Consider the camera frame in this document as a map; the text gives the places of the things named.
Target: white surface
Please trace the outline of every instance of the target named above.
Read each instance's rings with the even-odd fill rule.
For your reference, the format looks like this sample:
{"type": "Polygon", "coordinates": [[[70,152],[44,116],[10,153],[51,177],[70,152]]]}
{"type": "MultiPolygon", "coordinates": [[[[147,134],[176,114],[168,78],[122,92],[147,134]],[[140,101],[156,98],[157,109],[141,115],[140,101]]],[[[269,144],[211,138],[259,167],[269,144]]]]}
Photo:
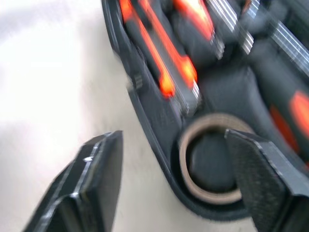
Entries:
{"type": "Polygon", "coordinates": [[[93,136],[124,131],[114,232],[252,232],[174,196],[147,143],[99,0],[0,0],[0,231],[21,231],[49,183],[93,136]]]}

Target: open tool case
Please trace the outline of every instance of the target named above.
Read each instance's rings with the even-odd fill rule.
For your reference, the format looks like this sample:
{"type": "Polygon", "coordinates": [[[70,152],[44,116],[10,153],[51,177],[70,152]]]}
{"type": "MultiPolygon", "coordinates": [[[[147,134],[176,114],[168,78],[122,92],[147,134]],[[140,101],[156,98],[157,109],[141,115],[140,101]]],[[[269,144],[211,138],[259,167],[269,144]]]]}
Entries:
{"type": "Polygon", "coordinates": [[[296,160],[306,174],[309,5],[303,0],[189,1],[200,4],[203,21],[199,21],[194,15],[198,10],[183,2],[103,0],[111,46],[129,76],[132,104],[175,195],[205,218],[222,221],[247,217],[247,203],[242,199],[212,203],[192,194],[180,165],[181,143],[191,126],[214,114],[216,128],[220,118],[224,121],[228,117],[235,125],[243,123],[248,131],[242,131],[256,134],[250,139],[236,131],[225,137],[224,130],[211,131],[191,141],[187,152],[192,155],[186,158],[191,178],[203,189],[216,189],[213,192],[250,183],[247,179],[236,183],[234,177],[246,165],[240,162],[238,167],[243,169],[232,168],[235,160],[248,161],[238,156],[250,150],[246,147],[249,144],[242,144],[244,140],[254,145],[254,141],[270,141],[280,153],[296,160]],[[237,143],[244,150],[233,147],[237,143]]]}

